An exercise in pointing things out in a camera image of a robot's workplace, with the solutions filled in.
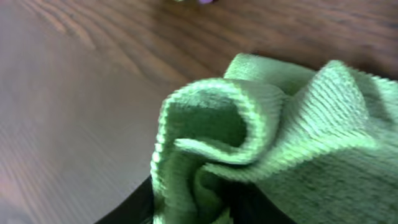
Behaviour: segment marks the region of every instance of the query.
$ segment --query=cloth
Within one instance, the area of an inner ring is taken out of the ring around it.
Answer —
[[[231,208],[234,224],[295,224],[254,184],[236,182],[228,185],[223,192],[224,195],[240,192],[237,197],[224,198]],[[153,213],[152,184],[148,177],[120,206],[96,224],[151,224]]]
[[[398,223],[398,83],[239,54],[162,106],[154,223],[232,223],[252,183],[297,223]]]

